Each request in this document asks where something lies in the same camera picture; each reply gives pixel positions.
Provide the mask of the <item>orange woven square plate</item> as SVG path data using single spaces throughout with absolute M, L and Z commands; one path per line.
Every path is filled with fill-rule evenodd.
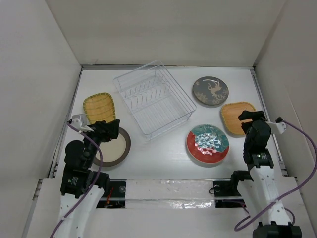
M 220 110 L 222 121 L 225 128 L 231 134 L 234 135 L 245 135 L 241 128 L 241 121 L 238 116 L 242 114 L 243 111 L 255 112 L 255 107 L 248 102 L 236 102 L 225 104 Z

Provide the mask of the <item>yellow green woven plate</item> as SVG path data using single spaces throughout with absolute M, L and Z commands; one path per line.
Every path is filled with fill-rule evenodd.
M 86 98 L 83 102 L 83 110 L 90 124 L 103 120 L 111 122 L 116 119 L 113 98 L 106 92 Z

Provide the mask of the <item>cream plate brown rim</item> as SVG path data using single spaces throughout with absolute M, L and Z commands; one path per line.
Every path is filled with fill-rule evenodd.
M 131 139 L 128 132 L 119 127 L 119 136 L 117 139 L 100 144 L 103 161 L 100 160 L 100 155 L 97 152 L 93 163 L 98 166 L 101 165 L 103 168 L 117 166 L 127 157 L 130 148 Z

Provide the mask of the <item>grey plate deer pattern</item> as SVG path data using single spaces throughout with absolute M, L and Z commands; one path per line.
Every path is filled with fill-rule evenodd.
M 204 76 L 195 81 L 192 88 L 198 101 L 208 106 L 224 103 L 229 96 L 227 85 L 219 78 Z

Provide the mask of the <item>red teal patterned plate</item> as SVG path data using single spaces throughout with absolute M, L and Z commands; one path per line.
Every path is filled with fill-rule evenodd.
M 226 134 L 211 124 L 192 128 L 186 137 L 187 151 L 193 159 L 205 165 L 221 163 L 229 152 Z

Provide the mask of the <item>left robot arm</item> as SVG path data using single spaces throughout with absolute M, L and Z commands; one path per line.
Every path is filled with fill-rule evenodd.
M 73 140 L 65 148 L 60 210 L 58 223 L 50 235 L 52 238 L 82 238 L 99 200 L 109 194 L 109 175 L 90 168 L 97 155 L 103 158 L 100 144 L 118 138 L 119 124 L 119 119 L 97 121 L 87 126 L 78 118 L 67 122 L 67 126 L 84 139 Z

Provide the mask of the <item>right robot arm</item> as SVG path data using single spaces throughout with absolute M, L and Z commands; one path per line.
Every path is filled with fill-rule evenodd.
M 273 158 L 267 149 L 272 134 L 282 134 L 286 124 L 280 119 L 269 122 L 263 111 L 243 111 L 238 119 L 245 133 L 243 159 L 246 171 L 234 171 L 230 192 L 241 195 L 254 225 L 254 238 L 300 238 L 300 227 L 293 225 L 279 200 Z

